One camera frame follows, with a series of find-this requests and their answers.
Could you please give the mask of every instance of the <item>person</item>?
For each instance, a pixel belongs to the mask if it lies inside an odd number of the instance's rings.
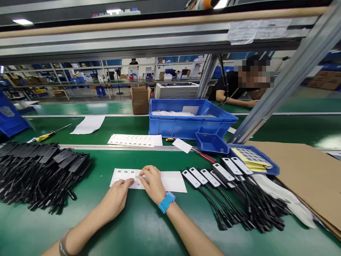
[[[131,62],[129,65],[138,65],[139,63],[136,61],[136,59],[131,59]]]
[[[266,70],[270,59],[266,55],[262,58],[260,55],[253,55],[243,61],[243,65],[237,67],[237,71],[227,72],[227,87],[224,85],[223,76],[218,79],[209,100],[223,102],[228,97],[227,104],[253,108],[273,80],[273,77],[262,76],[262,72]],[[250,92],[252,100],[239,100],[239,97],[246,91]]]
[[[147,165],[143,167],[139,178],[148,196],[156,205],[159,206],[161,202],[164,203],[169,198],[169,192],[166,193],[161,181],[161,172],[155,166]],[[64,238],[57,241],[42,255],[59,256],[80,253],[92,235],[120,214],[127,200],[128,188],[133,183],[134,179],[132,178],[126,181],[116,181],[102,202],[72,228]],[[166,215],[174,225],[191,256],[223,256],[218,247],[185,215],[175,201],[171,200],[168,205]]]

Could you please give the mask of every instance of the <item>cable bundle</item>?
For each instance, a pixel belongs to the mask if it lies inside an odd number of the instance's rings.
[[[257,228],[261,233],[271,231],[272,227],[283,231],[285,225],[282,217],[292,214],[286,203],[266,194],[253,178],[252,172],[245,171],[245,165],[239,159],[233,162],[233,158],[221,158],[220,163],[212,164],[213,170],[210,172],[194,167],[182,171],[187,181],[208,200],[218,228],[227,230],[243,223],[247,230]],[[239,199],[243,206],[241,209],[233,204],[226,191],[231,191]]]
[[[61,214],[67,195],[91,167],[90,154],[60,151],[58,143],[7,143],[0,149],[0,199]]]

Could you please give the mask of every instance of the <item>white cloth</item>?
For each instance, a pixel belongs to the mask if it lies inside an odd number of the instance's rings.
[[[272,182],[266,175],[253,174],[252,176],[267,194],[275,199],[282,199],[285,201],[289,210],[292,211],[304,225],[313,229],[317,228],[313,222],[314,217],[312,212],[304,204],[302,204],[293,193]]]

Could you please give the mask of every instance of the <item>man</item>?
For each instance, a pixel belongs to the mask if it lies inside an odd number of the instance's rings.
[[[131,59],[131,62],[129,65],[138,65],[139,63],[136,61],[136,59]]]
[[[270,65],[271,58],[266,55],[260,58],[260,55],[253,55],[243,61],[243,65],[238,66],[236,71],[228,72],[226,74],[227,87],[221,76],[209,100],[223,102],[228,97],[227,104],[253,108],[274,80],[273,76],[263,76],[263,71],[266,71],[266,66]],[[252,101],[239,100],[239,97],[246,91],[250,92]]]

